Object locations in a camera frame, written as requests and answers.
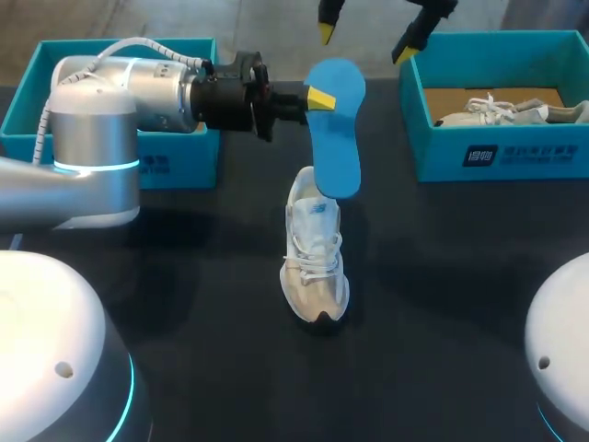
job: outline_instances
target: screw hole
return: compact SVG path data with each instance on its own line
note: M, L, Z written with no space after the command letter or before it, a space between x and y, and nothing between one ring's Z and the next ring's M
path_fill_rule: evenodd
M540 357L540 360L537 361L537 367L540 370L545 370L549 367L550 365L550 358L548 356L542 356Z
M55 373L61 378L69 379L74 376L74 369L67 362L60 362L55 366Z

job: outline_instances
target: shoe logo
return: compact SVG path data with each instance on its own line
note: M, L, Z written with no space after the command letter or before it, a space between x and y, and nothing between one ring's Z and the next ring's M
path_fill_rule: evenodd
M313 207L311 207L311 214L322 214L323 212L325 212L325 204L315 204Z
M471 145L462 163L463 168L485 167L493 164L497 145Z

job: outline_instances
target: shoe box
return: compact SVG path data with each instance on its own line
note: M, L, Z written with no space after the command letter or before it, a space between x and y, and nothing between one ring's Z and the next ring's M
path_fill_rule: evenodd
M419 181L589 177L589 124L435 126L469 99L573 107L589 99L577 31L434 33L401 66L399 97Z

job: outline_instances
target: shoelace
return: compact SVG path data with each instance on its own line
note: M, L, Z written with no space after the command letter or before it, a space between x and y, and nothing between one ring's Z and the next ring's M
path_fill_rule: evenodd
M311 248L314 246L324 246L327 254L311 253L303 249L296 236L293 235L293 243L297 248L299 256L285 256L286 260L293 260L301 267L301 279L308 282L312 279L327 278L337 275L341 272L338 268L338 252L341 247L341 234L336 233L332 241L324 238L316 238L311 242Z
M512 120L515 106L507 101L495 101L491 94L488 99L470 99L465 110L480 115L482 125L494 125L501 122L501 118Z

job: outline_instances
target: logo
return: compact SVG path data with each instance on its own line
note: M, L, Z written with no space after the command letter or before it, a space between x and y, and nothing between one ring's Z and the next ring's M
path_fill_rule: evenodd
M322 214L325 212L325 207L325 204L315 204L313 207L311 207L311 214Z
M141 157L139 173L167 175L169 173L169 158L163 155L145 155Z
M464 157L462 167L481 168L493 164L497 155L497 145L471 145Z

